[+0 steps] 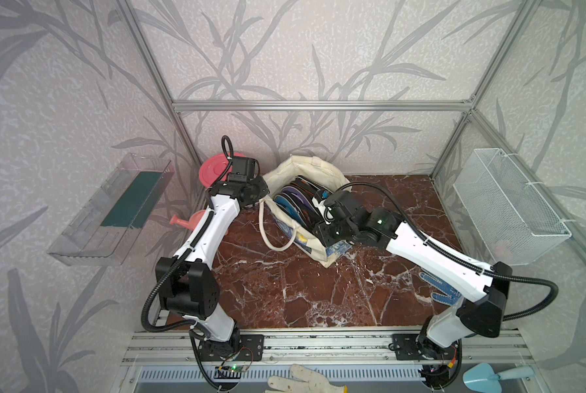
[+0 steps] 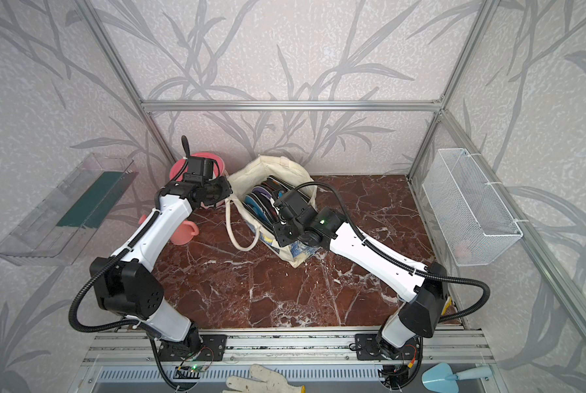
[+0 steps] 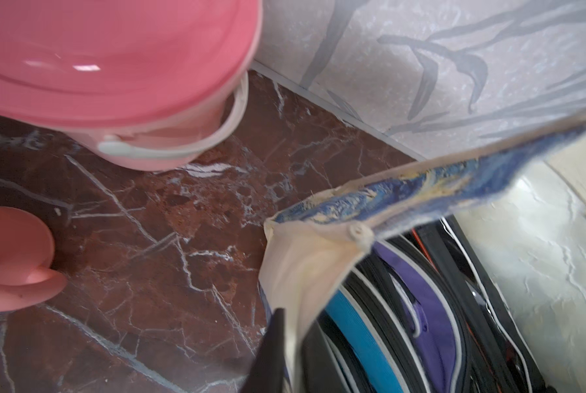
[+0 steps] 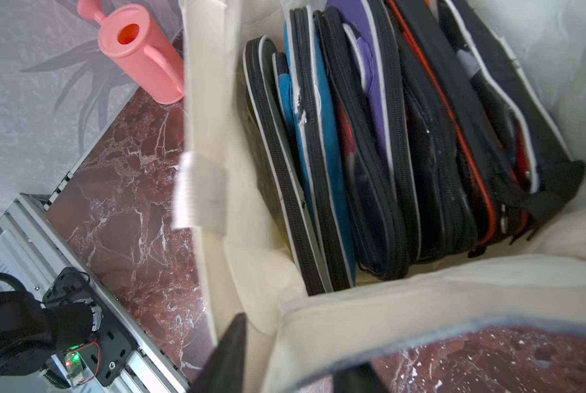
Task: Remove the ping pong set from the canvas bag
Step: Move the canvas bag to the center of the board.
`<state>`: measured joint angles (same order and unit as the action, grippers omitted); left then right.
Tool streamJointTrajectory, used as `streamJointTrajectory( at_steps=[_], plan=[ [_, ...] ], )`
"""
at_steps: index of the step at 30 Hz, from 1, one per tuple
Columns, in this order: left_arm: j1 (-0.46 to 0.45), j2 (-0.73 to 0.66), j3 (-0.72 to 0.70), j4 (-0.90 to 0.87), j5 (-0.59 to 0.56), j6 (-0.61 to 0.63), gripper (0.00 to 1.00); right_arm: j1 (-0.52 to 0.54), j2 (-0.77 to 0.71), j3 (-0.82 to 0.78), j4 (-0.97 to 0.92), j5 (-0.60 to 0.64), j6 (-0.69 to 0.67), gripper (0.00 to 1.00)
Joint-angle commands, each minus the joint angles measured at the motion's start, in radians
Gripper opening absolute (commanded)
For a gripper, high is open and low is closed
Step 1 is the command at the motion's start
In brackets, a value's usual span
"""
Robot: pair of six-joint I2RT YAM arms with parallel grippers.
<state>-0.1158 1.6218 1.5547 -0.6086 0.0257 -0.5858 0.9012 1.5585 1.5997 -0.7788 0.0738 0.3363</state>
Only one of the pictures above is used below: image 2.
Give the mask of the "blue paddle case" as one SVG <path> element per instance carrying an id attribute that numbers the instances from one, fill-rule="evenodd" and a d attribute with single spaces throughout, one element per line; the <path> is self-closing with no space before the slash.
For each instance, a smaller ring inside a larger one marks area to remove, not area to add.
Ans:
<path id="1" fill-rule="evenodd" d="M 268 229 L 268 231 L 274 233 L 274 225 L 276 223 L 273 223 L 269 217 L 265 215 L 259 200 L 252 192 L 247 193 L 243 203 L 250 209 L 250 212 L 255 218 L 257 218 L 265 228 Z"/>

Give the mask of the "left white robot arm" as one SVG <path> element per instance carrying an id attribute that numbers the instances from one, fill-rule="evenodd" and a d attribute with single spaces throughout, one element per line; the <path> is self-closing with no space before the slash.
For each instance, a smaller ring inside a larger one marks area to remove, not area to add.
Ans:
<path id="1" fill-rule="evenodd" d="M 224 176 L 207 180 L 186 175 L 182 181 L 168 182 L 156 194 L 155 207 L 137 232 L 110 257 L 97 258 L 91 264 L 91 278 L 70 306 L 70 326 L 86 333 L 134 326 L 166 342 L 199 346 L 197 328 L 168 303 L 152 271 L 167 242 L 193 211 L 201 206 L 214 206 L 231 194 L 232 188 Z M 78 310 L 91 289 L 100 308 L 123 319 L 96 326 L 80 322 Z"/>

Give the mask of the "canvas tote bag starry print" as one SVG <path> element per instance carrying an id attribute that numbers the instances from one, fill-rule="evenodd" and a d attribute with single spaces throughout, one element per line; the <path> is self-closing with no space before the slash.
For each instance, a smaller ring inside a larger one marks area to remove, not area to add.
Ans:
<path id="1" fill-rule="evenodd" d="M 278 241 L 276 226 L 278 213 L 273 203 L 283 193 L 311 182 L 309 172 L 286 157 L 261 156 L 228 177 L 232 195 L 225 200 L 226 229 L 232 245 L 241 252 L 249 252 L 263 242 L 281 260 L 296 268 L 314 255 L 317 247 L 294 241 L 283 245 Z M 231 211 L 236 208 L 254 234 L 251 244 L 242 246 L 232 229 Z"/>

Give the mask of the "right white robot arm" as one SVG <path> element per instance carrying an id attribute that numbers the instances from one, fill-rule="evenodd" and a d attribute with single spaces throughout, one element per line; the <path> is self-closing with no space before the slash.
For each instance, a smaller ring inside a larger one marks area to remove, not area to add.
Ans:
<path id="1" fill-rule="evenodd" d="M 302 193 L 302 189 L 311 185 L 302 183 L 272 194 L 271 204 L 277 215 L 273 228 L 278 244 L 285 246 L 299 241 L 345 257 L 379 278 L 399 296 L 403 306 L 384 322 L 376 335 L 378 350 L 384 357 L 396 358 L 411 340 L 433 337 L 437 324 L 473 314 L 489 300 L 491 290 L 486 283 L 452 277 L 442 265 L 412 260 L 364 233 L 351 218 L 340 193 L 328 184 L 316 185 L 330 191 L 340 207 L 317 211 Z M 468 308 L 445 315 L 443 309 L 450 284 L 479 288 L 481 297 Z"/>

